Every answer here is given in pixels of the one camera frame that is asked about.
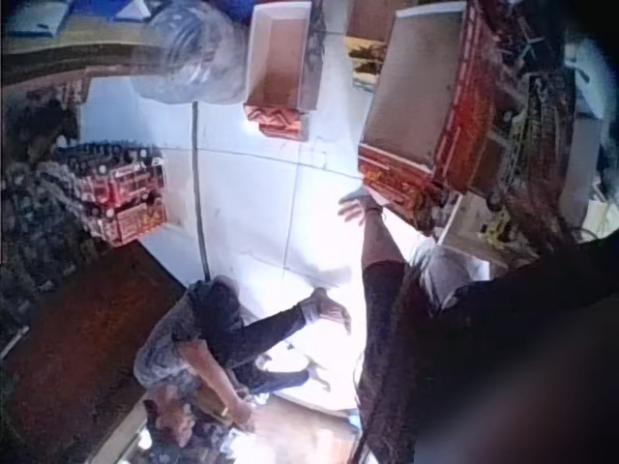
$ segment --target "clear plastic bag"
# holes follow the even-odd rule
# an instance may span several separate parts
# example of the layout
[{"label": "clear plastic bag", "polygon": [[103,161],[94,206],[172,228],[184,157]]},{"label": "clear plastic bag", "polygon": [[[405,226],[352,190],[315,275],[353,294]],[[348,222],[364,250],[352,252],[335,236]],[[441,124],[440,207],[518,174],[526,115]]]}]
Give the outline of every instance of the clear plastic bag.
[{"label": "clear plastic bag", "polygon": [[[163,53],[155,74],[133,72],[140,96],[165,103],[244,100],[248,30],[216,8],[198,0],[174,1],[152,19],[143,39]],[[134,61],[145,63],[145,53],[137,50]]]}]

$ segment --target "bracelet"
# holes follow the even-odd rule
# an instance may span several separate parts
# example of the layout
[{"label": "bracelet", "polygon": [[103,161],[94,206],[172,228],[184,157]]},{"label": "bracelet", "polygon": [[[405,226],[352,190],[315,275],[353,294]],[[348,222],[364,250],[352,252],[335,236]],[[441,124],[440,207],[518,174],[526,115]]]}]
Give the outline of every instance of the bracelet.
[{"label": "bracelet", "polygon": [[375,211],[379,215],[382,215],[383,207],[382,206],[370,206],[369,208],[366,208],[366,214],[369,213],[370,211]]}]

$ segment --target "wooden floor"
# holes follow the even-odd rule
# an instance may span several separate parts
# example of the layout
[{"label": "wooden floor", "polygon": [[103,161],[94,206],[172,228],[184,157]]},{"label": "wooden floor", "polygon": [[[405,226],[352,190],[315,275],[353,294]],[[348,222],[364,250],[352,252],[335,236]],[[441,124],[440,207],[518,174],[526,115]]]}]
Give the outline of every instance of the wooden floor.
[{"label": "wooden floor", "polygon": [[143,394],[133,357],[184,291],[140,244],[44,298],[8,356],[8,416],[29,462],[81,462]]}]

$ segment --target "white tiled floor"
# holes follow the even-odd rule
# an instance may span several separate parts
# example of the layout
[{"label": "white tiled floor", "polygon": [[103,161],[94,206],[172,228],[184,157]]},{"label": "white tiled floor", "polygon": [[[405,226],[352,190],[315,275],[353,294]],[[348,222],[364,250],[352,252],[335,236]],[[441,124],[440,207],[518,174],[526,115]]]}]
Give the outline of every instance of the white tiled floor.
[{"label": "white tiled floor", "polygon": [[80,107],[81,141],[132,140],[190,150],[192,106],[141,98],[130,77],[94,78]]},{"label": "white tiled floor", "polygon": [[205,150],[199,155],[207,244],[282,268],[297,166]]},{"label": "white tiled floor", "polygon": [[[209,269],[237,281],[258,317],[287,309],[316,286],[346,305],[353,334],[318,323],[293,336],[302,352],[351,379],[365,340],[362,229],[337,217],[338,200],[360,185],[357,144],[371,94],[352,87],[343,44],[348,1],[324,0],[327,38],[309,141],[268,138],[240,104],[199,105],[199,173]],[[140,98],[128,78],[95,79],[84,105],[87,140],[138,139],[166,148],[167,225],[142,243],[183,283],[201,278],[193,203],[191,106]],[[418,234],[393,215],[387,224],[405,256]]]},{"label": "white tiled floor", "polygon": [[352,64],[342,36],[327,35],[318,106],[309,117],[309,141],[299,160],[321,169],[360,177],[357,146],[372,94],[351,84]]},{"label": "white tiled floor", "polygon": [[265,137],[257,123],[251,123],[241,103],[199,106],[198,147],[206,150],[255,155],[273,160],[297,162],[299,142]]}]

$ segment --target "gray shirt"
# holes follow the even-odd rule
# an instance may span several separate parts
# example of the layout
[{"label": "gray shirt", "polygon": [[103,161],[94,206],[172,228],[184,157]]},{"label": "gray shirt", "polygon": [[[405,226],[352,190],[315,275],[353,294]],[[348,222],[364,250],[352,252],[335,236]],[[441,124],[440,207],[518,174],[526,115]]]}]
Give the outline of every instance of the gray shirt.
[{"label": "gray shirt", "polygon": [[199,378],[176,346],[176,341],[192,341],[200,336],[193,317],[191,290],[192,286],[157,323],[137,352],[133,374],[145,389],[166,382],[176,385],[181,394],[188,394],[200,386]]}]

